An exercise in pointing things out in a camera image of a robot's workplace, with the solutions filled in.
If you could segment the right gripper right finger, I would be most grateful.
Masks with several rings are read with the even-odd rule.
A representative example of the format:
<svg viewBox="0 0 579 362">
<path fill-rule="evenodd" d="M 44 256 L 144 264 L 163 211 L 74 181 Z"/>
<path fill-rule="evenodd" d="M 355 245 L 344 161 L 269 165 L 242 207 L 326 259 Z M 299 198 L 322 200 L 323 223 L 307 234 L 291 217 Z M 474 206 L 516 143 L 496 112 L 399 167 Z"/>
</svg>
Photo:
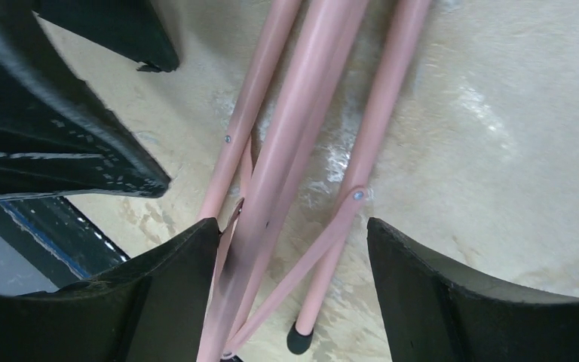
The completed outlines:
<svg viewBox="0 0 579 362">
<path fill-rule="evenodd" d="M 579 298 L 510 283 L 377 218 L 369 260 L 394 361 L 579 361 Z"/>
</svg>

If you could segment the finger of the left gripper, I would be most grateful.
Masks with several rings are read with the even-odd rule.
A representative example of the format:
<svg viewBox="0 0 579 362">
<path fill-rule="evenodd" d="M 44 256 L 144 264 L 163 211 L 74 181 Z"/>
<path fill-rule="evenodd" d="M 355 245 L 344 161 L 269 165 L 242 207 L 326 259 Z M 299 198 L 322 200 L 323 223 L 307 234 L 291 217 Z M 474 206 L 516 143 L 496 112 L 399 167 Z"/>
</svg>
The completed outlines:
<svg viewBox="0 0 579 362">
<path fill-rule="evenodd" d="M 44 0 L 40 18 L 129 60 L 142 72 L 172 72 L 180 58 L 150 1 Z"/>
<path fill-rule="evenodd" d="M 162 196 L 170 178 L 58 54 L 36 1 L 0 1 L 0 200 Z"/>
</svg>

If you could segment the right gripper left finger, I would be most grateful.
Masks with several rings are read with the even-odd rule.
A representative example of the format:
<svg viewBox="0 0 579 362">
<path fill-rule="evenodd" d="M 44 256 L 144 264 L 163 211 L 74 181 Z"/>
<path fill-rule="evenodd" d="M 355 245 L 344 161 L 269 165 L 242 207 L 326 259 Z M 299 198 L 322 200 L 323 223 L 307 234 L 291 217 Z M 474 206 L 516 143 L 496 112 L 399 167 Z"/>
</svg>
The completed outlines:
<svg viewBox="0 0 579 362">
<path fill-rule="evenodd" d="M 0 361 L 193 361 L 220 231 L 168 242 L 56 292 L 0 295 Z"/>
</svg>

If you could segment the pink tripod music stand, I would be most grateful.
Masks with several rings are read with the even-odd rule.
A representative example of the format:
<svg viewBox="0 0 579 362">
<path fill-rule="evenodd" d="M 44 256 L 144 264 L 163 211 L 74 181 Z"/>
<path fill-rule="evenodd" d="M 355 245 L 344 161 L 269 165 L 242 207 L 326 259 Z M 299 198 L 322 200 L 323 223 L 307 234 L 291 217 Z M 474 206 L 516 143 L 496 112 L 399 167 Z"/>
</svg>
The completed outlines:
<svg viewBox="0 0 579 362">
<path fill-rule="evenodd" d="M 199 361 L 234 357 L 306 275 L 312 276 L 311 284 L 287 345 L 295 354 L 310 347 L 311 334 L 346 238 L 368 198 L 369 177 L 430 2 L 397 2 L 329 224 L 267 299 L 254 308 L 259 285 L 299 189 L 367 2 L 310 3 L 265 140 L 254 158 L 253 126 L 299 6 L 298 1 L 271 3 L 198 214 L 202 219 L 217 216 L 231 181 L 239 176 L 240 200 L 221 237 Z"/>
</svg>

